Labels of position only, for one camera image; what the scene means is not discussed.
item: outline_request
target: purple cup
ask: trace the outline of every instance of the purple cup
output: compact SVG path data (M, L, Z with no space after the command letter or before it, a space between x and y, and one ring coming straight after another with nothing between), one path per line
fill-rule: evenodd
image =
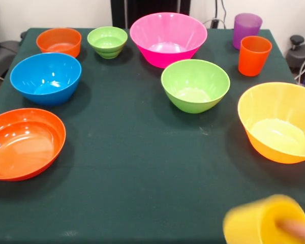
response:
M240 49L244 37L257 36L262 25L261 17L255 14L243 13L235 16L233 46Z

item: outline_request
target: yellow bowl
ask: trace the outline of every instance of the yellow bowl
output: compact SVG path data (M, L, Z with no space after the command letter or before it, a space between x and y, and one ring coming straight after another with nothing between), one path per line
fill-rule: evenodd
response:
M305 87L283 82L253 86L240 97L238 116L261 155L284 164L305 161Z
M225 216L223 230L228 244L304 244L277 227L283 220L305 225L305 213L290 197L273 195L231 209Z

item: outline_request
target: small green bowl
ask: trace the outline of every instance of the small green bowl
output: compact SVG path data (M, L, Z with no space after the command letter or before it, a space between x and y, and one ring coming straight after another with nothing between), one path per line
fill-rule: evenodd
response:
M202 113L228 92L230 80L219 66L199 59L169 65L162 73L162 86L171 102L186 113Z
M92 30L87 41L101 57L111 59L122 51L128 34L120 28L107 26Z

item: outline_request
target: orange bowl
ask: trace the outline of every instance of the orange bowl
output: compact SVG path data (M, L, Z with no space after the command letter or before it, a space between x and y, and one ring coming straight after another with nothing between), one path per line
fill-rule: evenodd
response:
M238 116L261 155L284 164L305 161L305 87L283 82L253 86L240 97Z
M65 140L65 126L51 112L22 108L0 114L0 180L40 174L56 159Z
M53 28L42 32L36 39L41 52L62 52L72 57L80 53L81 34L71 28Z

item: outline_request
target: bowl rim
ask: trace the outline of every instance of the bowl rim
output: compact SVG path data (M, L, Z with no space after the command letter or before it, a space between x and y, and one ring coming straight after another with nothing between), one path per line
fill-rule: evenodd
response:
M148 50L147 48L145 48L145 47L139 45L139 44L134 40L132 33L133 33L133 29L134 29L135 24L136 24L138 21L140 21L141 19L143 19L143 18L146 18L146 17L148 17L148 16L152 16L152 15L159 15L159 14L163 14L163 15L166 15L166 14L183 15L183 16L185 16L186 18L191 18L191 19L193 19L194 21L196 21L196 22L197 22L198 24L200 24L200 25L203 27L203 29L205 30L205 32L204 32L205 37L203 38L203 42L201 42L200 44L195 45L193 48L190 48L190 49L188 49L188 50L186 50L186 51L184 51L184 52L179 52L179 53L186 53L186 52L193 51L193 50L195 50L195 49L201 47L202 44L207 40L207 37L208 37L208 30L207 30L207 28L204 26L204 24L201 23L201 22L200 22L199 20L197 20L196 18L193 18L192 16L189 16L189 15L186 15L186 14L181 14L181 13L160 12L160 13L153 13L153 14L145 15L145 16L143 16L143 17L137 19L137 20L132 24L132 26L130 27L130 37L131 37L132 41L133 41L138 47L143 48L143 49L145 49L145 50Z
M63 88L63 89L61 89L61 90L53 91L53 92L51 92L51 93L34 94L34 93L27 93L27 92L25 92L25 91L23 91L23 90L21 90L21 89L18 89L18 88L14 85L14 82L12 81L12 75L13 75L15 69L16 69L20 64L22 64L24 61L26 61L26 60L28 60L28 59L31 59L31 58L33 58L33 57L36 57L36 56L40 56L40 55L64 55L64 56L68 56L68 57L72 58L72 59L75 60L76 63L79 65L80 71L79 71L79 74L78 74L77 78L74 79L74 81L72 81L72 82L71 82L68 86L66 86L65 88ZM51 95L51 94L55 94L55 93L60 93L61 91L68 89L71 85L73 85L74 83L76 83L76 82L79 80L79 78L80 78L80 76L81 76L81 73L82 73L82 67L81 67L80 62L79 62L76 58L72 57L71 55L68 55L68 54L65 54L65 53L61 53L61 52L44 52L44 53L39 53L39 54L35 54L35 55L32 55L32 56L29 56L29 57L23 59L22 61L20 61L20 62L19 62L18 64L16 64L16 66L12 69L9 78L10 78L10 83L11 83L11 85L12 85L17 91L19 91L20 93L27 94L27 95L34 95L34 96L44 96L44 95Z
M178 98L178 97L174 96L174 95L171 94L171 93L168 91L168 89L166 89L166 87L164 86L164 81L163 81L164 79L163 79L163 77L164 77L165 71L166 71L169 67L171 67L172 65L176 65L176 64L178 64L178 63L182 63L182 62L183 62L183 63L186 63L186 62L199 62L199 63L205 63L205 64L207 64L207 65L211 65L211 66L216 67L217 69L221 70L221 71L226 75L226 78L227 78L226 80L227 80L227 82L228 82L227 89L223 92L223 94L221 94L221 95L218 96L217 98L212 99L212 100L207 101L207 102L191 102L191 101L187 101L187 100L184 100L184 99L181 99L181 98ZM168 94L170 94L172 97L174 97L174 98L176 98L176 99L179 99L179 100L181 100L181 101L184 101L184 102L190 103L190 104L207 104L207 103L212 103L212 102L217 101L217 100L221 99L222 97L224 97L224 96L226 95L226 93L229 91L229 88L230 88L230 78L229 78L228 74L226 73L226 71L225 71L223 68L221 68L220 66L218 66L218 65L216 65L216 64L214 64L214 63L212 63L212 62L209 62L209 61L206 61L206 60L202 60L202 59L183 59L183 60L176 61L176 62L170 64L170 65L167 66L167 67L164 69L164 71L162 72L162 75L161 75L161 82L162 82L162 86L163 86L164 90L165 90Z
M249 128L247 128L246 126L246 123L244 123L244 121L242 120L241 118L241 114L240 114L240 104L241 104L241 99L244 97L244 96L247 96L249 94L249 92L251 90L254 90L254 89L257 89L258 87L260 86L268 86L268 85L286 85L286 86L293 86L297 89L303 89L305 90L305 87L304 86L300 86L298 84L294 84L294 83L288 83L288 82L280 82L280 81L270 81L270 82L265 82L265 83L261 83L261 84L257 84L257 85L254 85L254 86L251 86L250 88L248 88L247 90L244 91L244 93L239 97L239 100L238 100L238 103L237 103L237 113L238 113L238 117L239 117L239 120L240 122L242 123L243 127L245 130L247 130L247 132L252 135L255 139L257 139L251 132L251 130ZM300 155L300 154L288 154L286 152L282 152L282 151L279 151L277 149L274 149L270 146L268 146L267 144L263 143L262 141L260 141L259 139L257 139L260 143L262 143L263 145L271 148L272 150L274 151L277 151L281 154L285 154L285 155L289 155L289 156L295 156L295 157L300 157L300 158L305 158L305 155Z
M69 50L73 49L74 47L76 47L76 46L78 46L78 45L81 44L82 36L81 36L81 33L80 33L79 31L77 31L76 29L73 29L73 28L57 27L57 28L50 28L50 29L47 29L47 30L43 31L42 33L40 33L40 34L38 35L38 37L36 38L36 45L37 45L37 47L40 48L40 49L43 49L45 52L50 52L50 51L48 51L47 48L43 48L41 45L39 45L39 43L38 43L39 38L40 38L40 36L43 36L43 34L46 34L46 33L49 33L49 32L53 32L53 31L57 31L57 30L59 30L59 29L66 29L66 30L68 30L68 31L75 32L75 33L77 33L78 37L80 38L79 41L78 41L75 45L73 45L73 46L70 47L70 48L61 49L61 50L59 50L59 52L66 52L66 51L69 51Z
M118 31L121 31L123 33L126 34L126 39L118 46L115 46L115 47L107 47L107 48L102 48L102 47L98 47L98 46L95 46L93 45L90 41L89 41L89 36L96 30L98 29L105 29L105 28L113 28L113 29L117 29ZM118 48L118 47L121 47L123 46L128 40L128 33L124 30L124 29L121 29L121 28L118 28L118 27L115 27L115 26L102 26L102 27L98 27L98 28L95 28L95 29L92 29L88 35L87 35L87 42L90 44L90 46L94 47L94 48L101 48L101 49L104 49L104 50L111 50L111 49L114 49L114 48Z
M57 115L55 115L54 113L52 113L52 112L50 112L50 111L48 111L48 110L45 110L45 109L40 109L40 108L17 108L17 109L13 109L13 110L9 110L9 111L6 111L6 112L4 112L4 113L1 113L0 114L0 117L1 116L3 116L3 115L5 115L5 114L7 114L7 113L15 113L15 112L18 112L18 111L29 111L29 112L31 112L31 111L41 111L42 113L46 113L46 114L51 114L53 117L55 117L56 119L57 119L57 121L62 125L62 128L63 128L63 139L62 139L62 142L60 143L60 146L59 146L59 148L58 148L58 150L57 150L57 152L50 158L50 160L48 160L48 162L44 165L44 166L42 166L42 167L40 167L40 168L38 168L38 169L36 169L36 170L34 170L34 171L32 171L32 172L29 172L29 173L27 173L27 174L23 174L23 175L19 175L19 176L16 176L16 177L0 177L0 180L23 180L23 179L20 179L20 178L24 178L24 177L26 177L26 176L29 176L29 175L32 175L32 174L34 174L35 172L37 172L37 171L39 171L39 170L41 170L41 169L43 169L43 168L45 168L45 167L47 167L52 161L54 161L54 159L56 159L57 158L57 156L61 153L61 150L62 150L62 148L63 148L63 146L64 146L64 144L65 144L65 142L66 142L66 137L67 137L67 131L66 131L66 127L65 127L65 124L63 123L63 121L57 116Z

